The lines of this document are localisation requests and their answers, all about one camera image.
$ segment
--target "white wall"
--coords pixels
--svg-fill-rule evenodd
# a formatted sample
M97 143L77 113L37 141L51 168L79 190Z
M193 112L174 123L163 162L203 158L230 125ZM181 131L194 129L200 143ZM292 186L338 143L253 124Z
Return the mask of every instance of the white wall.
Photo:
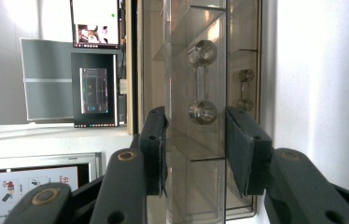
M349 189L349 1L264 2L263 127Z
M41 38L73 42L69 0L39 0Z
M0 0L0 124L26 122L20 37L39 38L36 0Z

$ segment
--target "printed sign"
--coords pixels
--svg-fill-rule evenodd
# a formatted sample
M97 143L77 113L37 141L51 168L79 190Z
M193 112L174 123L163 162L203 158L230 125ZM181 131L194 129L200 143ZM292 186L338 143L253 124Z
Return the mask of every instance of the printed sign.
M4 222L23 195L51 182L65 183L71 190L77 189L77 167L0 173L0 223Z

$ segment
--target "monitor screen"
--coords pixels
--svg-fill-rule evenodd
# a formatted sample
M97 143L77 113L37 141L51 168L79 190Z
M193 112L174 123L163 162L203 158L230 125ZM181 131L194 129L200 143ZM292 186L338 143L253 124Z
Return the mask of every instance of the monitor screen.
M73 47L119 49L119 0L70 0Z

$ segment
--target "white panel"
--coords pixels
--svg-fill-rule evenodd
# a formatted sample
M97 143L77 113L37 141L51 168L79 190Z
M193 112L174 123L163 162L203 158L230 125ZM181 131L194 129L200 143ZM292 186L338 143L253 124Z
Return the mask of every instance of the white panel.
M349 189L349 1L280 2L273 25L264 76L274 108L265 101L262 115L273 119L263 123L275 147L304 152Z

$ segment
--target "computer monitor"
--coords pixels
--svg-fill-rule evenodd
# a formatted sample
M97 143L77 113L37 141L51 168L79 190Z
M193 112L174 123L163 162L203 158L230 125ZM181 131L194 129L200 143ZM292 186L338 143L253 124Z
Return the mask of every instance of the computer monitor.
M73 47L119 49L119 0L70 0Z
M119 126L117 54L72 53L76 128Z

